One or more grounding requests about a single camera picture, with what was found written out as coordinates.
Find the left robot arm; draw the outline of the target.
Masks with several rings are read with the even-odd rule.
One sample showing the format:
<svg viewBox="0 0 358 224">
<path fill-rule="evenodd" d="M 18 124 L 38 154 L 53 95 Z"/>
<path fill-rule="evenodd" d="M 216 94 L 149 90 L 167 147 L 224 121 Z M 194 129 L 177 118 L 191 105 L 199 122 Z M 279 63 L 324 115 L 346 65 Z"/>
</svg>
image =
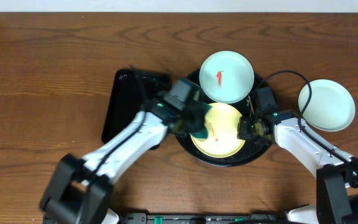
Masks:
<svg viewBox="0 0 358 224">
<path fill-rule="evenodd" d="M 77 159 L 65 155 L 40 201 L 40 209 L 57 223 L 117 223 L 110 208 L 113 187 L 146 151 L 168 133 L 201 132 L 210 105 L 194 101 L 178 111 L 166 102 L 147 100 L 132 122 L 99 149 Z"/>
</svg>

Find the light blue plate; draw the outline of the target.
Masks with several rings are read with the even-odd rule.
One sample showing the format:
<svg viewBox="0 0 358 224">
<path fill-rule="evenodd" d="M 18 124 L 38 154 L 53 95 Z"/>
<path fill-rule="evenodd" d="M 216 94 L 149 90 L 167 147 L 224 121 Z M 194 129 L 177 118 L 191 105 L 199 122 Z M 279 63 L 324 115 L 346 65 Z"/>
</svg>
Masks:
<svg viewBox="0 0 358 224">
<path fill-rule="evenodd" d="M 210 55 L 199 73 L 200 86 L 206 96 L 220 103 L 237 103 L 251 91 L 255 75 L 250 62 L 233 51 Z"/>
<path fill-rule="evenodd" d="M 327 132 L 347 128 L 356 114 L 351 94 L 339 83 L 319 79 L 305 85 L 298 96 L 298 107 L 303 118 L 312 126 Z"/>
</svg>

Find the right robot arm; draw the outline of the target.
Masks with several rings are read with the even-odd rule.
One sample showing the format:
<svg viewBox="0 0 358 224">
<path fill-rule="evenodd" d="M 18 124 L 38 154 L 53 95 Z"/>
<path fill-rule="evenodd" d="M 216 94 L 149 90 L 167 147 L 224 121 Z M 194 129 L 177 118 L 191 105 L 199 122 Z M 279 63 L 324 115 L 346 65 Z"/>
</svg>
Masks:
<svg viewBox="0 0 358 224">
<path fill-rule="evenodd" d="M 237 131 L 239 139 L 280 146 L 312 173 L 319 223 L 358 223 L 358 157 L 333 146 L 291 110 L 242 116 Z"/>
</svg>

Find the light blue plate front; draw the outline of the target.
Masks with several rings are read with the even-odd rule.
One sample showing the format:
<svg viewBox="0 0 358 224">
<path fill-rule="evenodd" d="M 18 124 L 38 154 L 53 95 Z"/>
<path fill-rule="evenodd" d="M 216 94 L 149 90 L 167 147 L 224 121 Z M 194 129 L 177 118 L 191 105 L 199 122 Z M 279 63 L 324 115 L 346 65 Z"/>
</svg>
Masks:
<svg viewBox="0 0 358 224">
<path fill-rule="evenodd" d="M 298 96 L 298 107 L 303 118 L 312 126 L 327 132 L 347 128 L 356 114 L 351 94 L 339 83 L 319 79 L 305 85 Z"/>
</svg>

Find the green yellow sponge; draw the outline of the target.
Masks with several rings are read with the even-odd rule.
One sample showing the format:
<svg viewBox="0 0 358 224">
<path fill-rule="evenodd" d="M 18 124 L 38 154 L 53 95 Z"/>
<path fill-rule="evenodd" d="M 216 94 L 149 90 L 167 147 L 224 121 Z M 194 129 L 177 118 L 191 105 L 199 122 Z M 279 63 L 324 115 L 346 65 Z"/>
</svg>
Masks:
<svg viewBox="0 0 358 224">
<path fill-rule="evenodd" d="M 208 129 L 205 125 L 206 115 L 211 109 L 211 105 L 205 102 L 198 102 L 193 108 L 193 127 L 190 134 L 200 141 L 208 138 Z"/>
</svg>

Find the yellow plate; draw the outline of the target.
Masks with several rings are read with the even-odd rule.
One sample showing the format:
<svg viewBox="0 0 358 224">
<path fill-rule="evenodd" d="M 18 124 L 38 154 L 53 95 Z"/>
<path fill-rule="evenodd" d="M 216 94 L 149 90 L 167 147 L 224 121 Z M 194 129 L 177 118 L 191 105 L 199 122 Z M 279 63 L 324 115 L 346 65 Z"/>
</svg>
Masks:
<svg viewBox="0 0 358 224">
<path fill-rule="evenodd" d="M 213 158 L 232 156 L 246 142 L 237 138 L 237 125 L 242 115 L 235 107 L 224 103 L 210 103 L 209 106 L 204 123 L 208 137 L 201 139 L 191 135 L 191 140 L 196 148 L 207 156 Z"/>
</svg>

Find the light blue plate back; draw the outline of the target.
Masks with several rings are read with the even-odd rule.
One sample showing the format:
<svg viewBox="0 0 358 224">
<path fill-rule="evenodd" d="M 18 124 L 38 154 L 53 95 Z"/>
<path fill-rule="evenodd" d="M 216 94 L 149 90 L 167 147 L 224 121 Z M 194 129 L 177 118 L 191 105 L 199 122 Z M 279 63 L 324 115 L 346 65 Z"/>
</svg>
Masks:
<svg viewBox="0 0 358 224">
<path fill-rule="evenodd" d="M 233 51 L 210 55 L 199 73 L 200 86 L 206 96 L 220 103 L 237 103 L 251 91 L 255 75 L 250 62 Z"/>
</svg>

